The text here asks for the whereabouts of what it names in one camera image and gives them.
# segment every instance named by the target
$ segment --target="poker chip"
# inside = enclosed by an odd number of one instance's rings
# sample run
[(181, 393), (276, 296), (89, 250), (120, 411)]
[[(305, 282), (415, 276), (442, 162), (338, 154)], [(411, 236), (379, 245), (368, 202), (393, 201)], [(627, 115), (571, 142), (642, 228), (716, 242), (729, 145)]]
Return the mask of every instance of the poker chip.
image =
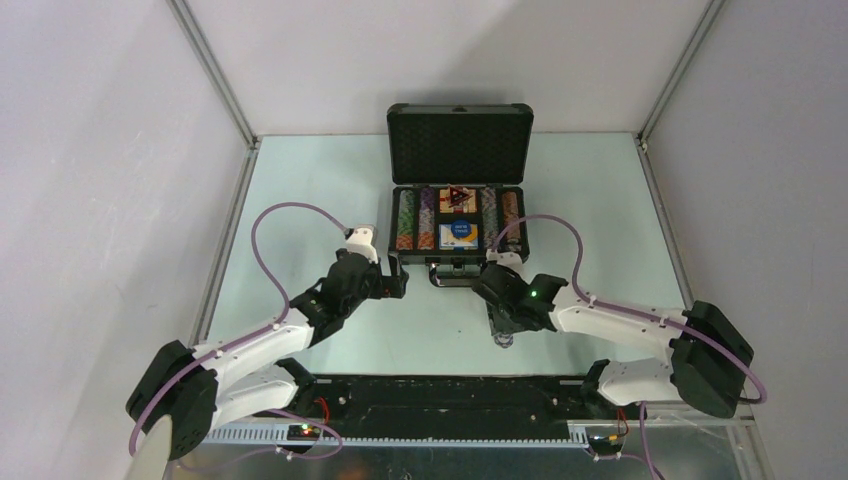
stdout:
[(397, 238), (395, 248), (398, 250), (412, 250), (412, 230), (415, 225), (415, 192), (404, 190), (400, 192), (397, 218)]
[(436, 191), (429, 187), (421, 189), (418, 208), (418, 250), (433, 250), (436, 247), (435, 204)]
[(480, 191), (480, 201), (483, 208), (483, 245), (487, 250), (495, 248), (498, 238), (498, 205), (495, 189), (486, 187)]
[[(518, 195), (515, 192), (506, 192), (501, 197), (504, 209), (504, 227), (518, 221)], [(511, 252), (521, 251), (521, 228), (515, 227), (506, 232), (507, 248)]]

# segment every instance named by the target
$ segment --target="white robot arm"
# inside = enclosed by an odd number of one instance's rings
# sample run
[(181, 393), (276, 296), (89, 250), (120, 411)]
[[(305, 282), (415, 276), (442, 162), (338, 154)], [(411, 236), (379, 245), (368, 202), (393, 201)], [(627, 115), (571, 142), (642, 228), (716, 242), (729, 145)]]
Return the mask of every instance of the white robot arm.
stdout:
[(525, 283), (521, 258), (514, 253), (489, 252), (488, 260), (473, 289), (488, 303), (497, 331), (583, 333), (651, 356), (633, 362), (595, 362), (582, 389), (587, 404), (609, 411), (640, 401), (683, 400), (713, 416), (734, 414), (745, 375), (708, 345), (665, 324), (673, 320), (688, 325), (750, 365), (753, 350), (715, 306), (705, 302), (696, 302), (691, 310), (628, 306), (660, 318), (653, 323), (596, 305), (594, 295), (587, 302), (559, 277), (541, 274)]
[(382, 275), (375, 237), (370, 225), (348, 230), (346, 248), (336, 252), (327, 276), (291, 300), (284, 322), (269, 319), (264, 331), (245, 332), (247, 337), (239, 336), (241, 343), (232, 348), (225, 348), (229, 343), (225, 341), (192, 349), (179, 341), (163, 346), (127, 401), (127, 413), (138, 421), (163, 385), (205, 357), (209, 358), (162, 397), (142, 427), (147, 432), (163, 415), (171, 416), (171, 460), (191, 451), (221, 425), (286, 407), (310, 376), (296, 362), (279, 366), (278, 360), (339, 331), (366, 299), (402, 298), (406, 293), (409, 275), (396, 257), (389, 257), (391, 275)]

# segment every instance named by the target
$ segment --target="purple cable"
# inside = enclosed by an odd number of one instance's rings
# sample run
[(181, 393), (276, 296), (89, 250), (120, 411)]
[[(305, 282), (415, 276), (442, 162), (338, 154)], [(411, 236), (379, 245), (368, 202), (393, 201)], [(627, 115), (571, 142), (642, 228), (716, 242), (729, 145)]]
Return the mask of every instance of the purple cable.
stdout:
[[(631, 460), (638, 460), (640, 463), (642, 463), (642, 465), (645, 465), (646, 467), (648, 466), (648, 463), (645, 461), (645, 459), (640, 457), (639, 455), (633, 455), (630, 453), (622, 453), (621, 457), (618, 457), (616, 455), (598, 455), (597, 453), (595, 453), (594, 450), (592, 450), (592, 447), (589, 447), (588, 449), (583, 451), (586, 452), (586, 454), (592, 458), (595, 458), (595, 456), (597, 456), (598, 460), (621, 460), (622, 458), (629, 458)], [(660, 480), (665, 480), (665, 477), (663, 476), (662, 472), (660, 472), (657, 467), (654, 467), (654, 472), (656, 472), (657, 477), (659, 477)]]
[(336, 448), (332, 452), (322, 453), (321, 455), (304, 455), (302, 453), (295, 453), (295, 452), (286, 450), (282, 447), (277, 447), (277, 446), (271, 447), (271, 446), (269, 446), (269, 447), (262, 447), (262, 448), (257, 448), (257, 449), (251, 450), (251, 451), (249, 451), (245, 454), (239, 455), (238, 457), (236, 457), (232, 460), (227, 460), (224, 463), (221, 463), (221, 464), (218, 464), (218, 465), (215, 465), (215, 466), (212, 466), (212, 467), (189, 467), (188, 465), (184, 464), (182, 462), (182, 460), (177, 460), (177, 465), (179, 465), (180, 468), (182, 468), (183, 470), (185, 470), (187, 472), (204, 474), (204, 473), (211, 473), (211, 472), (216, 472), (218, 470), (222, 470), (222, 469), (227, 468), (231, 465), (234, 465), (234, 464), (236, 464), (236, 463), (238, 463), (238, 462), (240, 462), (240, 461), (242, 461), (246, 458), (250, 458), (254, 455), (260, 455), (260, 454), (263, 454), (263, 453), (277, 453), (277, 454), (285, 453), (286, 456), (291, 455), (293, 458), (301, 458), (303, 460), (321, 460), (321, 459), (324, 459), (324, 458), (332, 457), (333, 455), (339, 453), (341, 451), (342, 447), (344, 446), (344, 441), (342, 440), (342, 436), (339, 435), (339, 432), (333, 430), (332, 428), (330, 428), (328, 425), (326, 425), (324, 423), (314, 422), (312, 420), (309, 420), (309, 419), (306, 419), (306, 418), (303, 418), (303, 417), (299, 417), (299, 416), (297, 416), (293, 413), (289, 413), (289, 412), (286, 412), (286, 411), (283, 411), (283, 410), (271, 409), (271, 410), (267, 410), (267, 411), (274, 413), (274, 414), (277, 414), (277, 415), (280, 415), (282, 417), (290, 418), (290, 419), (295, 420), (295, 421), (300, 422), (300, 423), (306, 423), (306, 424), (312, 425), (313, 427), (320, 428), (322, 432), (329, 433), (333, 438), (338, 440), (339, 443), (338, 443), (338, 445), (336, 445)]
[[(500, 241), (504, 237), (504, 235), (506, 235), (507, 231), (517, 227), (522, 222), (526, 222), (527, 220), (535, 220), (535, 219), (552, 220), (554, 222), (557, 222), (560, 225), (564, 226), (565, 228), (569, 229), (571, 231), (571, 233), (574, 235), (574, 238), (577, 240), (577, 261), (574, 262), (574, 269), (571, 271), (571, 286), (574, 288), (574, 293), (576, 293), (577, 296), (580, 297), (581, 300), (583, 300), (586, 303), (591, 303), (591, 298), (589, 298), (588, 295), (583, 293), (583, 290), (581, 290), (580, 287), (577, 285), (577, 272), (580, 271), (580, 264), (583, 262), (583, 239), (580, 238), (580, 234), (577, 233), (577, 229), (574, 228), (574, 226), (571, 225), (570, 223), (563, 220), (562, 218), (559, 218), (555, 215), (548, 215), (548, 214), (527, 215), (525, 217), (519, 218), (518, 220), (516, 220), (516, 221), (510, 223), (509, 225), (507, 225), (506, 227), (504, 227), (504, 229), (501, 231), (500, 235), (498, 235), (497, 240), (495, 240), (495, 245), (500, 245)], [(612, 311), (619, 312), (619, 313), (625, 313), (625, 314), (628, 314), (628, 315), (635, 315), (635, 316), (638, 316), (638, 317), (642, 317), (642, 318), (644, 318), (648, 321), (654, 322), (654, 323), (660, 322), (662, 320), (662, 318), (659, 315), (654, 315), (654, 314), (648, 313), (648, 312), (642, 312), (640, 310), (624, 307), (624, 306), (621, 306), (621, 305), (616, 305), (614, 303), (604, 302), (604, 301), (597, 300), (597, 299), (595, 300), (594, 305), (597, 306), (597, 307), (600, 307), (600, 308), (606, 308), (607, 310), (612, 310)], [(746, 402), (746, 403), (756, 405), (756, 404), (761, 404), (761, 403), (766, 402), (766, 400), (768, 399), (768, 393), (766, 392), (766, 387), (763, 384), (763, 382), (760, 381), (759, 378), (757, 378), (757, 376), (754, 374), (754, 372), (752, 372), (751, 369), (748, 368), (748, 366), (745, 365), (744, 362), (742, 362), (742, 360), (740, 360), (736, 355), (733, 355), (733, 353), (730, 352), (730, 350), (724, 348), (724, 346), (722, 346), (720, 343), (716, 342), (712, 338), (710, 338), (710, 337), (704, 335), (703, 333), (701, 333), (701, 332), (699, 332), (699, 331), (697, 331), (693, 328), (690, 328), (690, 327), (688, 327), (688, 326), (686, 326), (686, 325), (684, 325), (680, 322), (676, 322), (674, 320), (666, 319), (665, 325), (672, 327), (674, 329), (680, 330), (681, 332), (686, 333), (686, 334), (688, 334), (692, 337), (695, 337), (698, 340), (701, 340), (702, 342), (706, 343), (707, 345), (712, 347), (714, 350), (716, 350), (718, 353), (722, 354), (725, 358), (730, 360), (730, 362), (733, 363), (733, 365), (736, 366), (736, 368), (741, 370), (742, 373), (745, 374), (745, 376), (747, 376), (749, 379), (751, 379), (751, 383), (754, 384), (754, 387), (756, 387), (757, 391), (760, 393), (760, 397), (751, 399), (749, 402)]]
[(167, 382), (165, 382), (165, 384), (162, 385), (162, 388), (160, 388), (159, 391), (156, 392), (156, 395), (154, 395), (153, 398), (150, 399), (150, 402), (147, 404), (147, 406), (144, 407), (144, 410), (142, 410), (141, 415), (138, 417), (138, 421), (135, 423), (135, 426), (133, 427), (132, 434), (130, 435), (130, 444), (129, 444), (129, 451), (130, 451), (131, 456), (135, 455), (137, 444), (138, 444), (138, 436), (141, 433), (142, 426), (144, 425), (145, 422), (147, 422), (147, 419), (150, 417), (150, 413), (153, 411), (153, 409), (156, 407), (156, 405), (159, 404), (159, 402), (162, 400), (162, 397), (164, 397), (165, 394), (167, 394), (171, 390), (171, 388), (174, 387), (174, 385), (176, 385), (180, 380), (182, 380), (183, 377), (188, 375), (189, 372), (191, 372), (192, 370), (194, 370), (195, 368), (197, 368), (201, 364), (203, 364), (203, 362), (206, 362), (207, 360), (210, 360), (211, 358), (213, 358), (217, 354), (218, 351), (226, 352), (226, 351), (231, 350), (235, 347), (238, 347), (239, 345), (243, 345), (244, 343), (249, 342), (249, 341), (251, 341), (251, 340), (253, 340), (253, 339), (255, 339), (255, 338), (257, 338), (261, 335), (265, 335), (266, 333), (268, 333), (268, 332), (270, 332), (274, 329), (275, 324), (278, 325), (278, 324), (283, 323), (284, 319), (286, 318), (286, 315), (288, 315), (288, 313), (289, 313), (289, 296), (286, 293), (286, 289), (283, 288), (283, 286), (277, 280), (277, 277), (275, 277), (274, 274), (271, 273), (271, 270), (269, 270), (268, 266), (265, 265), (265, 262), (262, 261), (262, 256), (259, 255), (259, 248), (256, 245), (256, 230), (259, 227), (259, 223), (262, 222), (262, 219), (264, 219), (266, 216), (268, 216), (269, 213), (273, 212), (274, 210), (279, 210), (280, 208), (285, 208), (285, 207), (306, 208), (308, 210), (313, 210), (315, 212), (318, 212), (321, 215), (325, 216), (328, 220), (333, 222), (333, 224), (336, 227), (338, 227), (339, 230), (341, 230), (342, 232), (345, 231), (345, 226), (342, 225), (341, 222), (336, 220), (335, 217), (333, 217), (332, 215), (327, 213), (326, 210), (324, 210), (320, 207), (316, 207), (315, 205), (308, 204), (308, 203), (301, 203), (301, 202), (278, 203), (276, 205), (271, 205), (270, 207), (266, 208), (262, 213), (259, 214), (258, 217), (256, 217), (256, 220), (253, 222), (253, 228), (250, 230), (250, 244), (253, 247), (253, 255), (256, 257), (256, 263), (259, 264), (259, 268), (261, 268), (262, 271), (265, 272), (265, 275), (268, 277), (269, 280), (271, 280), (271, 283), (273, 283), (274, 286), (277, 287), (277, 290), (283, 296), (283, 311), (282, 311), (282, 313), (280, 314), (279, 317), (277, 317), (277, 319), (274, 322), (272, 322), (268, 325), (265, 325), (264, 327), (254, 331), (254, 332), (248, 333), (247, 335), (245, 335), (243, 337), (237, 338), (237, 339), (221, 346), (217, 350), (212, 350), (209, 353), (207, 353), (206, 355), (202, 355), (200, 358), (197, 358), (195, 361), (186, 365), (182, 370), (177, 372), (176, 375), (174, 375)]

